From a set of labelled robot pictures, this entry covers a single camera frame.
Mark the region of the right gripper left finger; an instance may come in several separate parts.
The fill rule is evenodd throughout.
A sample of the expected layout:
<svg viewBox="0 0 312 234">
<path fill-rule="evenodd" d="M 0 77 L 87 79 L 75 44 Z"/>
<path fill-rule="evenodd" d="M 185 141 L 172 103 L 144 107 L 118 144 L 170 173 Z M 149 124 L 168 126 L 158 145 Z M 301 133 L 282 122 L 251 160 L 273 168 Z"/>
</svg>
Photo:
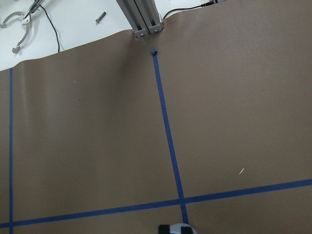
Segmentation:
<svg viewBox="0 0 312 234">
<path fill-rule="evenodd" d="M 158 227 L 158 234 L 170 234 L 170 225 L 163 224 Z"/>
</svg>

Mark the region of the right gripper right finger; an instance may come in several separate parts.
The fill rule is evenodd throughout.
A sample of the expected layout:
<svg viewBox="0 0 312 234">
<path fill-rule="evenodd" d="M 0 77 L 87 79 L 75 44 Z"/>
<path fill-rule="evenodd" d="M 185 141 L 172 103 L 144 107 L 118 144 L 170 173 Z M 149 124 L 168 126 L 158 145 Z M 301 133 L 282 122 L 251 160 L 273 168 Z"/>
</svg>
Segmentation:
<svg viewBox="0 0 312 234">
<path fill-rule="evenodd" d="M 180 230 L 181 234 L 194 234 L 193 228 L 190 226 L 182 226 Z"/>
</svg>

